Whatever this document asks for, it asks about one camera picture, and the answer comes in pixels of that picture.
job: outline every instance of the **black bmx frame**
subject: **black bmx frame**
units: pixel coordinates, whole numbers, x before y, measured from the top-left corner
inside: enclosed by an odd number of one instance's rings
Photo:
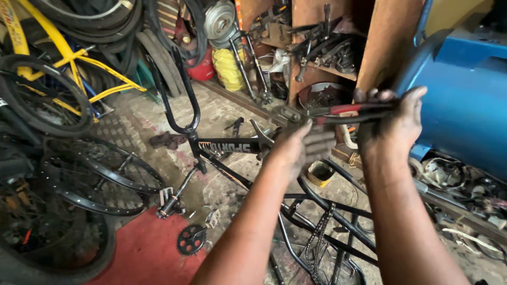
[[[185,186],[187,185],[188,181],[192,177],[192,175],[197,171],[200,170],[203,174],[207,173],[206,169],[206,163],[211,165],[213,168],[215,168],[218,172],[220,172],[222,175],[230,179],[232,182],[236,183],[240,187],[249,190],[253,183],[242,177],[241,175],[237,174],[227,166],[225,166],[223,163],[221,163],[219,160],[213,157],[213,155],[210,154],[210,152],[224,152],[224,153],[230,153],[230,152],[238,152],[238,153],[249,153],[249,154],[260,154],[263,152],[261,149],[261,146],[263,146],[263,141],[261,139],[261,136],[263,135],[262,132],[258,133],[257,138],[199,138],[197,135],[197,125],[199,124],[199,120],[201,117],[199,104],[197,102],[194,90],[191,86],[190,80],[187,77],[186,71],[184,69],[183,61],[181,59],[181,56],[179,54],[179,51],[176,49],[172,50],[172,56],[174,58],[174,61],[176,63],[176,66],[179,70],[179,73],[183,79],[183,83],[185,86],[185,89],[188,93],[188,97],[190,99],[190,103],[192,105],[194,116],[192,119],[192,122],[187,125],[186,127],[182,128],[177,125],[171,107],[169,105],[168,101],[168,90],[165,88],[162,78],[159,74],[159,71],[155,65],[155,63],[152,61],[152,59],[147,56],[147,60],[150,64],[150,68],[153,74],[153,78],[156,84],[156,88],[158,92],[160,93],[165,109],[166,109],[166,117],[167,121],[169,122],[170,127],[180,133],[184,134],[188,137],[188,141],[190,144],[190,147],[192,149],[192,153],[197,160],[196,163],[194,163],[194,168],[187,174],[187,177],[185,178],[185,181],[180,186],[180,188],[174,193],[172,197],[168,199],[168,201],[164,204],[163,207],[159,210],[159,213],[161,215],[166,215],[169,210],[175,205],[177,202],[177,199]],[[337,165],[332,160],[326,159],[323,161],[328,166],[333,168],[337,173],[339,173],[341,176],[343,176],[345,179],[347,179],[349,182],[351,182],[354,186],[356,186],[359,190],[363,191],[365,190],[362,188],[362,186],[354,180],[354,178],[346,172],[343,168],[341,168],[339,165]],[[322,209],[324,209],[325,212],[328,212],[330,210],[332,201],[326,200],[318,196],[303,180],[302,177],[299,177],[297,179],[299,185],[301,186],[304,194],[285,194],[284,199],[295,199],[294,202],[291,205],[287,205],[285,203],[282,203],[280,212],[278,214],[278,223],[280,225],[280,229],[282,231],[284,242],[287,246],[287,249],[289,250],[290,254],[294,257],[294,259],[301,265],[301,267],[311,274],[311,269],[309,266],[301,260],[294,250],[292,249],[291,242],[288,239],[287,232],[285,230],[285,226],[282,222],[282,215],[292,224],[296,225],[297,227],[304,229],[310,233],[313,233],[315,231],[316,226],[309,221],[307,218],[305,218],[303,215],[301,215],[299,212],[297,212],[297,206],[304,200],[311,200],[315,203],[317,203]],[[348,265],[356,270],[361,278],[361,284],[366,284],[366,280],[364,278],[364,274],[362,270],[352,261],[349,259],[350,255],[353,255],[355,257],[358,257],[360,259],[363,259],[375,266],[378,266],[377,260],[374,258],[360,252],[359,250],[352,247],[352,242],[354,238],[357,238],[359,241],[361,241],[364,245],[366,245],[371,251],[374,253],[376,252],[375,244],[366,236],[366,233],[363,232],[358,226],[357,226],[357,218],[358,217],[364,217],[367,219],[372,218],[372,214],[370,212],[357,209],[354,207],[350,207],[344,204],[335,203],[335,210],[332,213],[332,217],[342,225],[343,231],[349,233],[349,239],[347,243],[343,243],[338,241],[337,239],[329,236],[324,235],[324,239],[329,243],[329,245],[334,248],[337,251],[336,255],[336,263],[333,271],[332,278],[330,280],[330,284],[338,284],[338,276],[340,274],[340,269],[342,262],[348,262]],[[348,211],[352,214],[352,221],[348,221],[343,215],[338,213],[337,210],[344,210]]]

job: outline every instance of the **yellow bag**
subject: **yellow bag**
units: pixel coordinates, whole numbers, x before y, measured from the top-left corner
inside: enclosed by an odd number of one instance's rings
[[[243,50],[238,50],[239,58],[243,63],[245,57]],[[234,60],[234,52],[228,49],[213,49],[213,66],[219,76],[220,82],[227,91],[238,91],[245,88],[245,82],[241,76],[241,72]]]

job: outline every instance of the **dirty floor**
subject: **dirty floor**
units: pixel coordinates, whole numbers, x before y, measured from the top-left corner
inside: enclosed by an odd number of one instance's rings
[[[254,119],[260,123],[263,128],[270,128],[271,130],[276,128],[274,125],[268,125],[266,120],[199,84],[193,84],[193,87],[201,108],[201,121],[197,129],[199,137],[201,138],[230,137],[232,129],[225,130],[225,128],[230,126],[238,117],[245,118],[245,123],[240,128],[240,137],[251,137],[255,135],[255,131],[249,123],[250,119]],[[123,129],[126,131],[126,136],[135,146],[136,153],[160,172],[165,178],[167,185],[178,188],[186,174],[192,169],[194,158],[188,143],[180,145],[177,150],[168,150],[165,147],[153,149],[150,146],[150,137],[162,134],[165,131],[175,133],[167,123],[162,103],[156,104],[153,100],[143,96],[137,91],[129,91],[116,95],[109,104],[116,109],[112,118],[116,118],[115,123],[119,123],[123,126]],[[170,105],[179,126],[185,126],[190,123],[193,112],[188,98],[171,98]],[[107,117],[102,119],[102,121],[104,123],[110,122]],[[360,170],[349,168],[347,163],[336,158],[333,159],[340,166],[349,171],[356,179],[360,180],[362,178],[363,174]],[[252,181],[257,176],[261,167],[255,155],[239,153],[232,154],[223,161],[223,163]],[[323,188],[312,185],[310,182],[308,182],[308,184],[323,198],[370,210],[367,196],[337,174],[334,175],[331,182]],[[297,183],[294,182],[290,185],[287,192],[302,193],[302,190]],[[245,190],[222,175],[219,175],[216,170],[209,166],[206,175],[198,172],[197,175],[192,178],[188,187],[182,194],[182,201],[188,209],[184,218],[187,219],[190,224],[203,225],[211,209],[219,209],[222,215],[218,225],[214,229],[207,231],[207,242],[205,246],[208,250],[213,247],[220,238],[220,235],[230,224],[231,220],[234,218],[234,214],[237,213],[241,207],[245,195]],[[318,208],[316,204],[309,201],[303,202],[298,208],[298,212],[305,215],[315,224],[323,214],[323,211]],[[348,213],[345,213],[345,217],[350,219]],[[360,218],[359,223],[364,228],[372,228],[372,222],[367,219]],[[304,246],[304,244],[306,244],[310,234],[300,230],[287,221],[284,224],[286,225],[289,239],[291,239],[294,250],[300,254],[303,249],[302,245]],[[330,221],[326,233],[342,242],[346,242],[347,234],[332,231],[333,227],[338,226],[337,223]],[[374,235],[370,235],[370,238],[375,241]],[[289,255],[285,244],[279,242],[279,240],[282,240],[282,238],[280,231],[277,229],[274,236],[272,252],[280,267],[285,283],[287,285],[311,284],[309,276],[295,263]],[[458,261],[472,284],[480,279],[485,279],[490,285],[507,283],[507,270],[503,263],[492,261],[482,254],[472,253],[464,246],[447,240],[443,236],[441,240],[451,252],[452,256]],[[354,246],[367,255],[377,258],[376,255],[361,242],[356,240]],[[322,271],[320,271],[320,275],[324,280],[329,278],[332,273],[334,264],[333,257],[336,254],[331,248],[329,248],[329,253],[330,255],[327,253],[324,254],[321,262]],[[352,260],[362,268],[368,284],[382,284],[380,272],[377,267],[355,257],[352,257]],[[356,279],[357,274],[354,275],[353,278],[350,278],[350,276],[348,276],[350,274],[350,268],[342,267],[342,269],[343,271],[339,279],[340,284],[359,284]],[[277,284],[271,269],[266,271],[264,283]]]

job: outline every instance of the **bicycle chain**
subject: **bicycle chain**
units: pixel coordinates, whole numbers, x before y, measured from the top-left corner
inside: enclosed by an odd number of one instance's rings
[[[335,211],[336,204],[334,202],[331,202],[331,206],[327,213],[324,213],[322,217],[320,217],[320,220],[317,223],[317,226],[315,227],[315,230],[313,231],[312,235],[308,239],[308,242],[306,243],[306,252],[305,252],[305,258],[306,262],[310,266],[311,271],[311,277],[313,279],[313,282],[315,284],[320,285],[322,282],[320,281],[320,278],[318,277],[318,264],[317,264],[317,257],[319,256],[320,250],[320,244],[324,240],[324,232],[328,225],[329,219],[333,216],[333,213]],[[313,257],[313,264],[310,264],[309,258],[308,258],[308,251],[310,249],[310,245],[314,241],[315,237],[317,236],[317,233],[319,234],[317,245],[315,247],[315,256]]]

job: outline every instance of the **blue machine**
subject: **blue machine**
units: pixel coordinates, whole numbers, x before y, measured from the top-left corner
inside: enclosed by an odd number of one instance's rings
[[[422,134],[411,156],[435,149],[507,180],[507,36],[460,27],[424,41],[393,89],[419,85]]]

